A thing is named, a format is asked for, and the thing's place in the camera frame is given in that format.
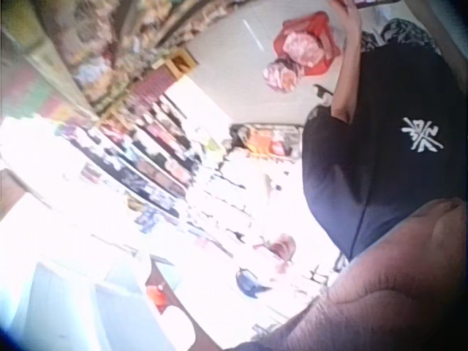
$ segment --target printed logo on shirt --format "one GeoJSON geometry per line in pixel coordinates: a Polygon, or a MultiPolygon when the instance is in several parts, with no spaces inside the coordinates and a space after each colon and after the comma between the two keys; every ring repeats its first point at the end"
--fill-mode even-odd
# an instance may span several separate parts
{"type": "Polygon", "coordinates": [[[412,150],[418,148],[418,152],[430,150],[432,152],[438,152],[439,149],[443,149],[444,146],[437,142],[434,138],[439,132],[438,126],[432,126],[431,121],[413,120],[410,121],[408,118],[403,118],[403,121],[408,127],[401,128],[403,133],[409,133],[411,140],[413,141],[412,150]]]}

